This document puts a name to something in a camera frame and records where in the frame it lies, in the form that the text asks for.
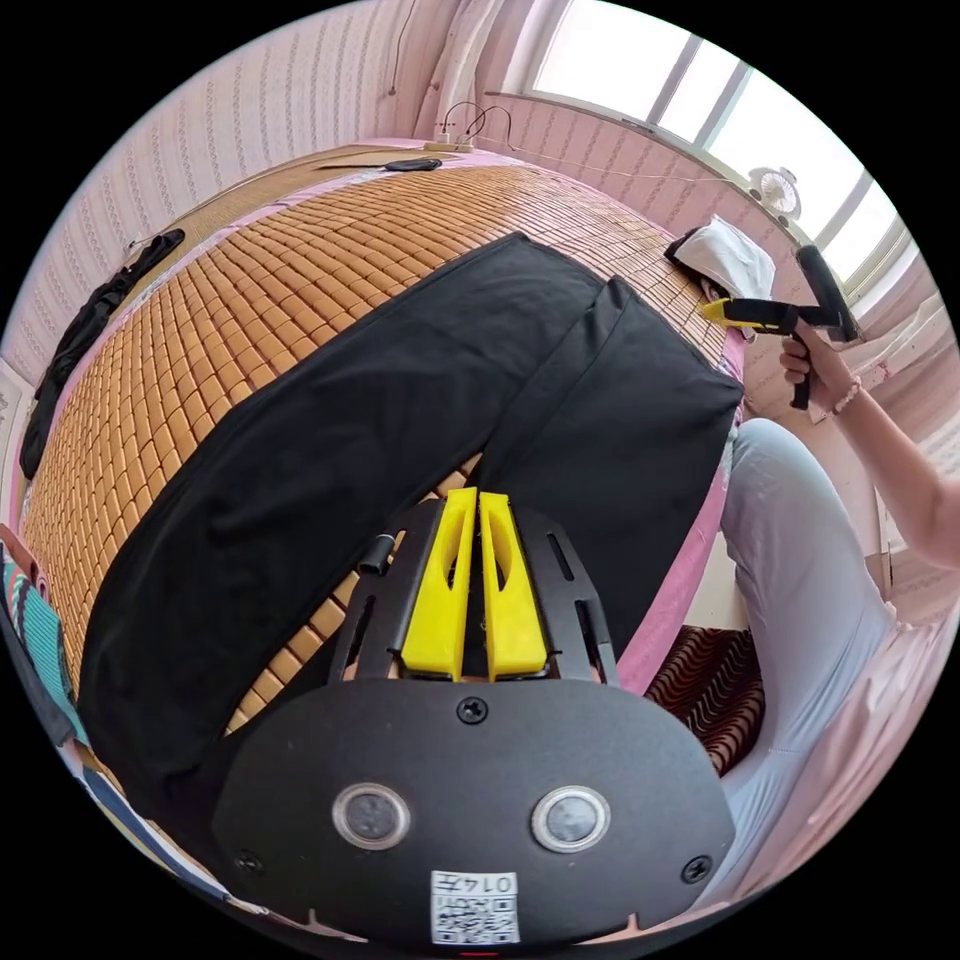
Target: black cable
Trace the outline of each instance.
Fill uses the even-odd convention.
[[[390,84],[390,89],[387,92],[388,96],[395,97],[397,95],[397,73],[400,70],[400,44],[403,43],[403,34],[407,29],[407,25],[410,23],[410,18],[413,16],[413,8],[417,5],[417,0],[413,0],[410,4],[410,9],[407,11],[407,19],[403,21],[403,26],[400,28],[400,33],[397,36],[397,55],[393,58],[393,82]]]
[[[473,100],[458,100],[458,101],[447,111],[446,116],[444,116],[444,118],[443,118],[443,125],[440,127],[440,132],[441,132],[441,133],[446,133],[446,132],[447,132],[447,127],[450,126],[450,114],[453,113],[453,111],[456,110],[457,107],[462,107],[465,103],[468,104],[468,105],[471,106],[471,107],[476,107],[477,110],[479,110],[481,113],[483,112],[483,108],[480,106],[480,104],[479,104],[479,103],[474,103]]]
[[[491,110],[502,110],[507,115],[507,139],[504,142],[514,153],[516,153],[517,148],[514,147],[512,143],[510,143],[510,134],[513,132],[513,114],[511,114],[506,107],[502,106],[499,103],[495,103],[492,106],[487,107],[486,110],[483,110],[480,113],[480,115],[477,117],[477,119],[473,121],[473,123],[480,123],[480,126],[477,127],[477,129],[471,134],[470,127],[473,126],[473,123],[471,123],[470,126],[463,131],[464,137],[471,137],[471,136],[475,137],[478,133],[480,133],[480,131],[484,128],[484,125],[486,124],[487,114]]]

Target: sticker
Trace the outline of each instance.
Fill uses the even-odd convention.
[[[435,944],[463,947],[520,942],[515,873],[430,874]]]

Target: light blue pants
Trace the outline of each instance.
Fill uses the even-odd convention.
[[[721,529],[766,713],[756,746],[722,780],[736,839],[698,907],[733,895],[818,738],[895,624],[833,483],[771,420],[747,421],[734,441]]]

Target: wire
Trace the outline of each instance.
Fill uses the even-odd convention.
[[[516,153],[516,152],[517,152],[516,147],[514,147],[513,144],[510,143],[510,134],[511,134],[512,131],[513,131],[513,114],[510,113],[510,111],[509,111],[505,106],[503,106],[503,104],[500,104],[500,103],[495,103],[495,104],[493,104],[492,106],[487,107],[486,110],[484,110],[484,111],[480,114],[480,116],[477,117],[477,119],[474,120],[473,123],[471,123],[470,126],[468,126],[468,127],[463,131],[463,135],[462,135],[463,139],[464,139],[464,140],[469,140],[470,137],[476,137],[476,136],[478,136],[478,135],[480,134],[480,131],[481,131],[481,130],[484,128],[484,126],[486,125],[486,122],[487,122],[487,114],[488,114],[491,110],[502,110],[502,111],[507,115],[507,139],[506,139],[504,142],[506,143],[506,145],[507,145],[514,153]],[[480,126],[477,127],[477,129],[474,130],[473,133],[471,133],[471,132],[470,132],[470,127],[472,127],[474,123],[479,123]]]
[[[471,107],[476,107],[477,110],[479,110],[481,113],[483,112],[483,108],[480,106],[480,104],[479,104],[479,103],[475,103],[473,100],[458,100],[458,101],[447,111],[446,116],[444,116],[444,118],[443,118],[443,124],[442,124],[441,127],[440,127],[440,132],[441,132],[441,133],[446,133],[446,132],[447,132],[447,127],[453,126],[453,124],[450,123],[450,114],[453,113],[453,111],[456,110],[457,107],[462,107],[464,104],[468,104],[468,105],[471,106]]]
[[[393,82],[390,84],[390,89],[387,92],[388,96],[395,97],[397,95],[397,73],[400,70],[400,44],[403,43],[403,34],[407,29],[407,25],[410,23],[410,18],[413,16],[413,8],[417,5],[417,0],[412,0],[410,4],[410,9],[407,11],[407,19],[403,21],[403,26],[400,28],[400,33],[397,35],[397,55],[393,58]]]
[[[504,143],[502,140],[494,140],[493,137],[484,137],[484,140],[490,143]],[[546,154],[536,153],[533,150],[519,150],[516,147],[510,147],[514,153],[527,153],[539,160],[552,160],[554,163],[566,164],[570,167],[577,167],[581,170],[593,170],[596,173],[605,174],[608,177],[628,177],[632,180],[675,180],[678,183],[732,183],[739,186],[736,180],[730,177],[665,177],[659,173],[627,173],[625,170],[607,170],[604,167],[591,167],[587,163],[580,163],[577,160],[565,160],[563,157],[548,157]]]

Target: white fan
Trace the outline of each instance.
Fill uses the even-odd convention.
[[[758,167],[750,171],[750,195],[767,208],[781,223],[800,216],[797,178],[785,167]]]

